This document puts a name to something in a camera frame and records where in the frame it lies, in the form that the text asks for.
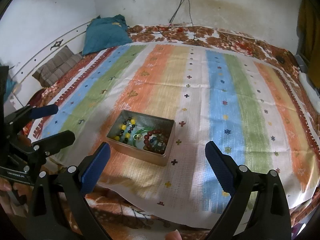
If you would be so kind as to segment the operator's hand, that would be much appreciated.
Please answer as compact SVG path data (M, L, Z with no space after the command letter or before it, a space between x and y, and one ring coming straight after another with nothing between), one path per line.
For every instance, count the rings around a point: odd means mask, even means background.
M178 230L175 230L166 234L165 240L182 240L182 236Z

